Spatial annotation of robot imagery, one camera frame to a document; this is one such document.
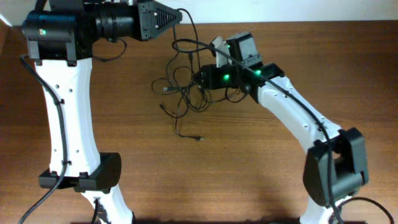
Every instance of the black bracket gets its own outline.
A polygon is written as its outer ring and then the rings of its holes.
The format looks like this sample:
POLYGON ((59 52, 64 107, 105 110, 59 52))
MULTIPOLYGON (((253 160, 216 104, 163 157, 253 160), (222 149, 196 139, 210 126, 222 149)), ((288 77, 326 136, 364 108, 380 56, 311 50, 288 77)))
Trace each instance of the black bracket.
MULTIPOLYGON (((92 190, 109 193, 110 188, 116 186, 119 182, 122 160, 117 152, 101 152, 99 156, 101 164, 91 175, 82 172, 79 177, 64 177, 58 189, 73 187, 76 192, 92 190)), ((50 169, 47 169, 39 176, 39 184, 44 189, 54 186, 57 180, 57 173, 51 173, 50 169)))
POLYGON ((182 20, 182 13, 153 0, 137 0, 139 40, 155 39, 182 20))

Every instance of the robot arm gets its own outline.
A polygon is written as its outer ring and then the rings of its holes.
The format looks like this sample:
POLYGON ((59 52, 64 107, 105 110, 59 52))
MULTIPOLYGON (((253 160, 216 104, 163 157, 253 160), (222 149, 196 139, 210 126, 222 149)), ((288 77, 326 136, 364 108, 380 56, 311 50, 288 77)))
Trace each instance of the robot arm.
POLYGON ((282 121, 298 139, 307 156, 303 182, 309 194, 309 203, 307 211, 300 217, 300 223, 328 223, 333 213, 328 192, 328 143, 314 117, 325 128, 331 139, 332 150, 340 155, 331 164, 330 174, 336 205, 350 198, 369 181, 362 134, 355 128, 342 130, 305 100, 277 65, 263 65, 250 33, 237 34, 223 42, 218 37, 210 49, 215 51, 213 55, 217 57, 217 64, 202 66, 194 76, 195 81, 208 90, 240 88, 282 121), (254 72, 232 64, 228 60, 230 58, 254 72), (314 117, 292 96, 308 108, 314 117))
POLYGON ((132 224, 134 215, 118 185, 121 157, 118 153, 98 152, 94 140, 90 109, 92 44, 100 38, 112 42, 126 36, 139 41, 154 39, 178 24, 182 14, 153 0, 138 0, 133 6, 126 2, 86 2, 50 0, 52 11, 32 11, 23 26, 29 57, 35 60, 38 77, 61 102, 65 123, 67 169, 61 178, 65 163, 60 121, 55 99, 44 90, 52 155, 49 169, 39 176, 39 184, 51 189, 62 180, 59 189, 73 187, 92 206, 98 200, 102 223, 132 224))

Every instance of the cable plug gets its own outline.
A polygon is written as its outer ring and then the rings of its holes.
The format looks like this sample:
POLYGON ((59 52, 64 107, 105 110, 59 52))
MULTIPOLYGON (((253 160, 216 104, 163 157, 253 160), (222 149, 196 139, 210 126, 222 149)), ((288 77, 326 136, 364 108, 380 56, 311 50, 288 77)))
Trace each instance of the cable plug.
POLYGON ((172 87, 172 86, 163 87, 163 91, 175 91, 175 90, 179 89, 177 87, 172 87))
POLYGON ((198 136, 198 137, 192 137, 194 140, 196 140, 196 141, 204 141, 205 140, 205 138, 204 137, 201 137, 201 136, 198 136))

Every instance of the wood grain surface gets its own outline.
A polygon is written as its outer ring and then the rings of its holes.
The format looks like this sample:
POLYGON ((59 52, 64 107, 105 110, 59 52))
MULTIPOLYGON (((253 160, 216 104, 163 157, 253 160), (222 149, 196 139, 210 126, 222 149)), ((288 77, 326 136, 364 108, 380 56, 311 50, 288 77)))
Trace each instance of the wood grain surface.
MULTIPOLYGON (((247 30, 264 62, 278 64, 314 107, 364 134, 370 183, 359 195, 397 218, 398 21, 198 25, 203 42, 247 30)), ((178 36, 193 38, 192 27, 179 26, 178 36)), ((178 96, 150 89, 174 55, 171 30, 146 43, 126 40, 121 59, 93 62, 90 96, 98 150, 122 156, 120 186, 137 218, 242 222, 305 211, 305 155, 273 114, 250 98, 218 103, 180 123, 182 133, 206 141, 179 138, 159 108, 162 102, 174 109, 178 96)), ((95 43, 102 57, 122 49, 95 43)), ((0 223, 17 223, 46 192, 37 177, 50 162, 50 133, 42 89, 18 59, 26 52, 24 38, 10 32, 0 58, 0 223)), ((215 61, 209 52, 201 59, 215 61)), ((187 57, 177 64, 188 65, 187 57)), ((178 76, 188 81, 189 74, 178 76)), ((92 213, 80 194, 58 190, 26 223, 89 222, 92 213)), ((361 202, 347 205, 343 218, 387 223, 380 210, 361 202)))

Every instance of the white wall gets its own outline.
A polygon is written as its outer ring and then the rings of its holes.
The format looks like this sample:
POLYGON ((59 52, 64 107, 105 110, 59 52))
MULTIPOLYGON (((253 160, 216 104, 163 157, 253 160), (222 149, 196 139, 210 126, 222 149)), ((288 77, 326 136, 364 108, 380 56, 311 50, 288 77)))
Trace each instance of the white wall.
MULTIPOLYGON (((189 10, 196 23, 398 19, 398 0, 158 0, 189 10)), ((35 0, 0 0, 0 13, 21 25, 35 0)))

